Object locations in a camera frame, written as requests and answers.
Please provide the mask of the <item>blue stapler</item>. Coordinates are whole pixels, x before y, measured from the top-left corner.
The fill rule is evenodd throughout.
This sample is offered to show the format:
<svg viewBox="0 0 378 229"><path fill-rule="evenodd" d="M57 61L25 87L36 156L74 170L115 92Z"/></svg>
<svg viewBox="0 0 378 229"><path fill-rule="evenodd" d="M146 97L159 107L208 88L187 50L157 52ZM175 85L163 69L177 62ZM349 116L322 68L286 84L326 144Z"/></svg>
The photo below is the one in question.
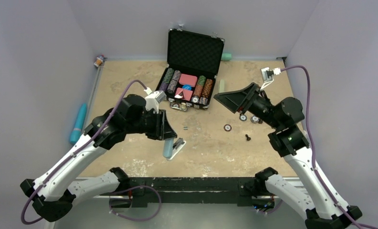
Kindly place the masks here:
<svg viewBox="0 0 378 229"><path fill-rule="evenodd" d="M186 145L186 141L183 138L178 138L174 141L173 138L164 141L163 157L170 161L172 160Z"/></svg>

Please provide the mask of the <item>green stapler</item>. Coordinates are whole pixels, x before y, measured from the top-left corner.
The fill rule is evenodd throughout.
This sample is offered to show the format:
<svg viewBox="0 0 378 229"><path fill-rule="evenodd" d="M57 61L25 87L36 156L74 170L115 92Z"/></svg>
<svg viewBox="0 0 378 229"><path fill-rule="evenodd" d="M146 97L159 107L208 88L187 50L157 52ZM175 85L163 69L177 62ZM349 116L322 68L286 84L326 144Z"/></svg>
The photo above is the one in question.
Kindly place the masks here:
<svg viewBox="0 0 378 229"><path fill-rule="evenodd" d="M219 81L218 92L223 93L225 91L225 80Z"/></svg>

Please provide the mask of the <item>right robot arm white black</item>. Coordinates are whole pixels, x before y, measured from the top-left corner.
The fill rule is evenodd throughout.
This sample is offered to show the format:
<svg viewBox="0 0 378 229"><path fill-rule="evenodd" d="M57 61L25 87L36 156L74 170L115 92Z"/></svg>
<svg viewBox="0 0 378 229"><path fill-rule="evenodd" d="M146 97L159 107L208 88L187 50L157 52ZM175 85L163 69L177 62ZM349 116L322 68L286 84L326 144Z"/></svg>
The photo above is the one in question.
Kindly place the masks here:
<svg viewBox="0 0 378 229"><path fill-rule="evenodd" d="M362 216L359 207L348 204L320 173L311 145L297 125L305 117L298 99L287 97L272 104L255 83L242 90L218 93L214 98L231 112L250 112L272 127L274 131L268 135L272 148L305 188L301 191L268 167L255 175L255 195L278 196L301 216L308 229L345 229Z"/></svg>

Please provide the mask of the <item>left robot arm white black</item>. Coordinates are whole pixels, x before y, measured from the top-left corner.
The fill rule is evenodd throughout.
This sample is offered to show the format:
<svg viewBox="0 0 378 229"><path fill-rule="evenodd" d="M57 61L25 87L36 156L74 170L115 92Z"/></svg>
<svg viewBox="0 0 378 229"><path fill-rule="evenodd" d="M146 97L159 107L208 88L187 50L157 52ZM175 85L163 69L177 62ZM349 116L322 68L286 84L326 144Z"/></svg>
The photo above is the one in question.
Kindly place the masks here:
<svg viewBox="0 0 378 229"><path fill-rule="evenodd" d="M118 167L84 181L77 181L76 177L128 134L144 134L149 139L163 141L163 156L172 159L179 148L174 145L177 133L168 123L166 111L159 107L165 99L162 91L146 97L131 94L122 97L104 115L94 118L73 148L51 169L21 183L28 197L26 204L32 205L40 219L55 222L74 206L94 196L131 194L130 178Z"/></svg>

